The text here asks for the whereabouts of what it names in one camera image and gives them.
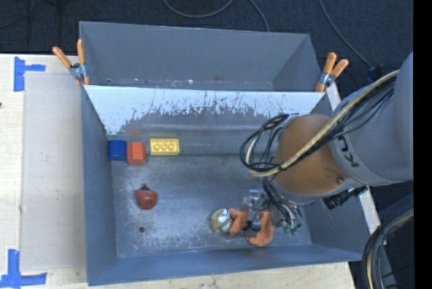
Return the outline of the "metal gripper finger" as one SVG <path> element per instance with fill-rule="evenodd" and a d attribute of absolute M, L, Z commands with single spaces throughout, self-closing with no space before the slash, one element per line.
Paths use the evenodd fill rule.
<path fill-rule="evenodd" d="M 240 210 L 242 211 L 256 211 L 262 202 L 262 192 L 260 190 L 250 189 L 246 195 L 243 196 Z"/>
<path fill-rule="evenodd" d="M 247 219 L 244 227 L 242 228 L 243 233 L 258 233 L 262 228 L 262 221 L 259 219 Z"/>

